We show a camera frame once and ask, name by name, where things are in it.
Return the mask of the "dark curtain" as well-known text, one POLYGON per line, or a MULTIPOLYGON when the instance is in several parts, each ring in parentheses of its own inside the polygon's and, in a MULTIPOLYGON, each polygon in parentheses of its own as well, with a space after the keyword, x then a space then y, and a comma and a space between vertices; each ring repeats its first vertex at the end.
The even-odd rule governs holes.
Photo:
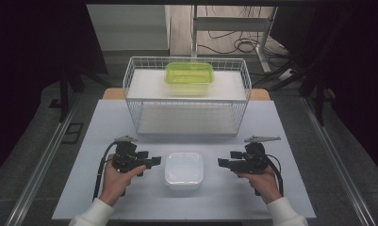
POLYGON ((62 76, 106 73, 88 0, 0 0, 0 167, 62 76))
MULTIPOLYGON (((339 14, 335 8, 280 7, 271 36, 306 67, 320 55, 339 14)), ((335 94, 333 109, 378 167, 378 0, 353 6, 320 71, 335 94)))

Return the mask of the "metal floor rail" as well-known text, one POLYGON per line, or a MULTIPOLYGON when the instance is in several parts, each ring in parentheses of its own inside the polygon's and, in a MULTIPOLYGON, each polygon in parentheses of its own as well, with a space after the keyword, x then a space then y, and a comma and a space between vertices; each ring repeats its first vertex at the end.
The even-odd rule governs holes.
POLYGON ((65 135, 67 128, 74 116, 78 102, 80 101, 80 94, 74 94, 70 102, 70 110, 66 114, 63 122, 58 124, 58 127, 53 134, 46 149, 41 155, 38 164, 34 168, 31 176, 29 177, 25 187, 15 203, 12 211, 10 212, 8 219, 4 226, 22 226, 25 217, 30 209, 31 204, 37 195, 41 183, 45 177, 45 174, 49 170, 49 167, 54 159, 54 156, 58 150, 63 136, 65 135))
POLYGON ((363 226, 377 226, 376 221, 374 220, 370 212, 370 209, 367 206, 360 190, 356 186, 355 182, 353 181, 353 178, 351 177, 341 157, 339 156, 336 146, 334 145, 332 139, 328 135, 325 127, 319 123, 316 115, 314 114, 315 109, 312 103, 304 97, 301 97, 301 101, 320 139, 323 149, 326 151, 328 157, 330 158, 335 172, 337 173, 337 177, 343 185, 343 189, 345 190, 361 224, 363 226))

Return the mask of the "white wire basket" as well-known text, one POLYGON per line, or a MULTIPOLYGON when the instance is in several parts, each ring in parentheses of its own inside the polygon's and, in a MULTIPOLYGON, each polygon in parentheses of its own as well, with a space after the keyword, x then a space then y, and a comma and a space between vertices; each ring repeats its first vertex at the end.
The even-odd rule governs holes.
POLYGON ((223 135, 238 133, 252 95, 242 58, 134 56, 123 78, 123 94, 141 135, 223 135), (202 96, 178 96, 165 83, 171 62, 207 62, 214 82, 202 96))

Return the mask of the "white plastic container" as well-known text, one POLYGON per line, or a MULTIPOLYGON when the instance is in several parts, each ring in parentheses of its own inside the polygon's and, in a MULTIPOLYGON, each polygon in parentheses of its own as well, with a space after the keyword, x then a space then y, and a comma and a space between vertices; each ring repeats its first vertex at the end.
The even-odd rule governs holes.
POLYGON ((196 152, 170 153, 164 169, 166 186, 171 190, 196 190, 204 180, 204 160, 196 152))

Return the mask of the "person's right hand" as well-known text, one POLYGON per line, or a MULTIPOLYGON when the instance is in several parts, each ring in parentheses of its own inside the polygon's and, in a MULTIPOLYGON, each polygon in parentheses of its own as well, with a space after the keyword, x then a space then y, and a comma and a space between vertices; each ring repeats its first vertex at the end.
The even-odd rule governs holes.
POLYGON ((283 197, 278 189, 275 173, 271 167, 267 167, 260 174, 237 172, 237 176, 248 179, 250 186, 259 192, 265 204, 277 201, 283 197))

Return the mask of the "black stand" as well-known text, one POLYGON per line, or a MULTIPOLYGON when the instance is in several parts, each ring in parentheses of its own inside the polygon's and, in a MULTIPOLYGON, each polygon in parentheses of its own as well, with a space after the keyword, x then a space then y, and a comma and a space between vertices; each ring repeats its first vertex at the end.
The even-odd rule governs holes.
POLYGON ((60 122, 64 122, 69 112, 69 88, 82 92, 85 88, 78 69, 63 69, 60 73, 60 122))
POLYGON ((313 91, 316 92, 315 95, 315 105, 314 105, 314 115, 317 119, 317 122, 323 126, 323 103, 326 100, 324 96, 325 92, 325 72, 318 63, 311 63, 310 65, 300 68, 293 60, 287 61, 281 67, 279 67, 274 72, 264 73, 264 78, 253 82, 253 89, 266 89, 267 91, 275 91, 282 89, 289 84, 294 83, 295 81, 303 79, 303 83, 298 88, 298 92, 301 97, 308 97, 313 91), (276 84, 265 87, 265 84, 277 79, 284 72, 289 69, 293 69, 294 73, 289 75, 287 78, 282 81, 277 82, 276 84))

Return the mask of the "white metal desk frame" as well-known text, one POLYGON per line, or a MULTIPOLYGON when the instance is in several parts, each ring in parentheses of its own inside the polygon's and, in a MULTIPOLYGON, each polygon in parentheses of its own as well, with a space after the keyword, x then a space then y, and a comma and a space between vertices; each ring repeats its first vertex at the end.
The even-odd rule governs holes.
POLYGON ((199 16, 198 6, 191 7, 191 50, 190 55, 197 57, 199 31, 227 31, 227 32, 258 32, 261 39, 256 42, 255 52, 264 73, 270 73, 271 68, 266 59, 266 42, 271 31, 273 19, 277 7, 270 7, 267 17, 222 17, 222 16, 199 16))

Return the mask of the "person's left hand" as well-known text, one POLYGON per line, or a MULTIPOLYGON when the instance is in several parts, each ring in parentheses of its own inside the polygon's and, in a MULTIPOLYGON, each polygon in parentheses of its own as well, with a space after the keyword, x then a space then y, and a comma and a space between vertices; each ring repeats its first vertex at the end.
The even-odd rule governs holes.
POLYGON ((111 164, 107 164, 104 171, 103 190, 99 199, 109 206, 114 206, 130 185, 131 180, 145 170, 145 166, 138 166, 127 173, 120 173, 111 164))

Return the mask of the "white cabinet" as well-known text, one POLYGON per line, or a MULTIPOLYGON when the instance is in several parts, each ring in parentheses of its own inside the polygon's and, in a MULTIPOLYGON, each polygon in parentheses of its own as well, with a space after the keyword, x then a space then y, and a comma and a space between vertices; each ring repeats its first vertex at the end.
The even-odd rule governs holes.
POLYGON ((168 5, 87 4, 102 51, 169 50, 168 5))

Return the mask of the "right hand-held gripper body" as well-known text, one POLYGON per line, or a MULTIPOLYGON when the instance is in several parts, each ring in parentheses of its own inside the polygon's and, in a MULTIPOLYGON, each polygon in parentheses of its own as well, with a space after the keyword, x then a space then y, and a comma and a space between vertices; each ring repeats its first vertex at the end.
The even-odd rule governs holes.
POLYGON ((235 172, 262 173, 267 167, 271 167, 275 173, 281 172, 281 167, 276 167, 265 152, 263 142, 280 140, 280 137, 257 137, 245 138, 245 151, 241 159, 229 160, 229 169, 235 172))

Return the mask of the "white power strip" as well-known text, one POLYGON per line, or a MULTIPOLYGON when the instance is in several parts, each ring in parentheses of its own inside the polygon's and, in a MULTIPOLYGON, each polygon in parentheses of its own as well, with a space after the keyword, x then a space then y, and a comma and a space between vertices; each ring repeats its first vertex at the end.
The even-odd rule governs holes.
POLYGON ((291 77, 294 73, 295 73, 295 71, 293 69, 287 69, 284 73, 282 73, 278 77, 278 80, 284 81, 284 80, 288 79, 289 77, 291 77))

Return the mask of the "green lidded plastic container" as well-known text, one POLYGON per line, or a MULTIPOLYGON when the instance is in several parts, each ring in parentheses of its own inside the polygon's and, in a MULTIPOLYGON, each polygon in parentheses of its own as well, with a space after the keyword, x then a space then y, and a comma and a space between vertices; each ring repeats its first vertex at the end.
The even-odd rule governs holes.
POLYGON ((171 62, 166 66, 165 83, 178 96, 202 96, 214 82, 214 69, 207 62, 171 62))

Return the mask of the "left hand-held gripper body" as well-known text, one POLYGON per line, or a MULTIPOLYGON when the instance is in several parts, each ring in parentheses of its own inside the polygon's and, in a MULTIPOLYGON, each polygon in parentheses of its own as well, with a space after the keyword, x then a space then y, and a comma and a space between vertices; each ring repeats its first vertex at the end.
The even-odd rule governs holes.
POLYGON ((112 145, 115 145, 116 149, 111 160, 111 165, 116 171, 127 173, 138 166, 145 166, 147 168, 151 159, 148 157, 145 159, 137 158, 138 151, 137 145, 135 144, 136 141, 137 139, 131 136, 114 139, 112 145))

